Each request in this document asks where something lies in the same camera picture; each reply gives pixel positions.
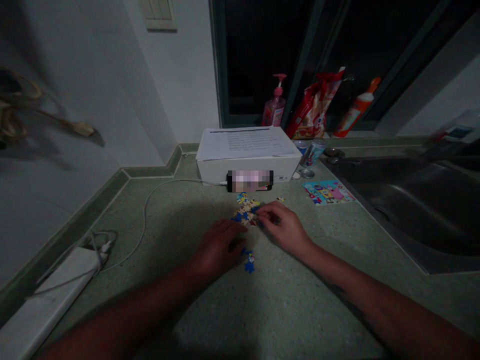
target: phone screen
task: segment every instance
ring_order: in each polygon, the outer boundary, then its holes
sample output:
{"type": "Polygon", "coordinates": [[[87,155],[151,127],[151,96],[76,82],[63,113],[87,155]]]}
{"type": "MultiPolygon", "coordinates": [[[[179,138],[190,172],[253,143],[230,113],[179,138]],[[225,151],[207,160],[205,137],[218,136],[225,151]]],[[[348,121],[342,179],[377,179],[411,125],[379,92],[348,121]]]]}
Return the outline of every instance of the phone screen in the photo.
{"type": "Polygon", "coordinates": [[[273,170],[229,170],[227,188],[230,193],[271,190],[274,184],[273,170]]]}

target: sink basin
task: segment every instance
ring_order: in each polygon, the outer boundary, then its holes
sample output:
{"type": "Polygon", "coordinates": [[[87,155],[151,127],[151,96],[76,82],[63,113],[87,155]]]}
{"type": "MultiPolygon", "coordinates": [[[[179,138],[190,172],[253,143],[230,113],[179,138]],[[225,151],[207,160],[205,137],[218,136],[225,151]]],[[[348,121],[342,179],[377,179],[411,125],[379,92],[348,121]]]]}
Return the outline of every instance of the sink basin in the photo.
{"type": "Polygon", "coordinates": [[[409,157],[322,162],[425,272],[480,270],[480,182],[409,157]]]}

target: snack bag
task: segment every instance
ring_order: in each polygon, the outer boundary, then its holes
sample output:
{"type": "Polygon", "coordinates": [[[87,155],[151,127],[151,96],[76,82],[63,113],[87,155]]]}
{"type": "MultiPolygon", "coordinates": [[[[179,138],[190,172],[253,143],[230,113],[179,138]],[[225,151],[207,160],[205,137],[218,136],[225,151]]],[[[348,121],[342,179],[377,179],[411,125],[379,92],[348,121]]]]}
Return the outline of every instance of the snack bag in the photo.
{"type": "Polygon", "coordinates": [[[316,74],[318,82],[303,92],[303,99],[288,123],[285,133],[291,139],[323,138],[327,127],[326,113],[342,83],[345,67],[337,73],[316,74]]]}

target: drink can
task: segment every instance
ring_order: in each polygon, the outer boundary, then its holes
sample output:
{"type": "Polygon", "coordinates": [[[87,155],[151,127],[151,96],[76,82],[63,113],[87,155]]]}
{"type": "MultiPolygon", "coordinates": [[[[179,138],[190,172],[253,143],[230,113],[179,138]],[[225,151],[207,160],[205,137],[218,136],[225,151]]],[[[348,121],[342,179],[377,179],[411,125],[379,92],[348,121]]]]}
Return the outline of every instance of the drink can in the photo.
{"type": "Polygon", "coordinates": [[[301,152],[301,155],[305,155],[305,152],[309,147],[309,143],[305,140],[294,140],[293,143],[295,144],[296,148],[301,152]]]}
{"type": "Polygon", "coordinates": [[[326,147],[327,142],[325,140],[314,139],[305,152],[305,155],[303,155],[300,165],[307,169],[313,168],[326,147]]]}

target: light switch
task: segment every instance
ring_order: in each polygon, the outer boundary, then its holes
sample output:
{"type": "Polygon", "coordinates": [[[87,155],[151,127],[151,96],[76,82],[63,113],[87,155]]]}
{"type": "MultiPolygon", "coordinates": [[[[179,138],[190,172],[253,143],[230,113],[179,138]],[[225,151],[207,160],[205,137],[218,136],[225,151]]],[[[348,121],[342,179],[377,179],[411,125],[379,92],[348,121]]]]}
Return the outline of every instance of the light switch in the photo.
{"type": "Polygon", "coordinates": [[[153,18],[156,20],[163,20],[159,0],[150,0],[150,6],[153,11],[153,18]]]}
{"type": "Polygon", "coordinates": [[[141,12],[145,19],[155,19],[154,12],[152,11],[152,7],[150,6],[149,0],[138,0],[140,2],[141,12]]]}
{"type": "Polygon", "coordinates": [[[148,30],[177,30],[172,0],[138,0],[148,30]]]}
{"type": "Polygon", "coordinates": [[[161,15],[164,20],[171,20],[172,14],[170,14],[170,7],[168,0],[158,0],[160,4],[161,15]]]}

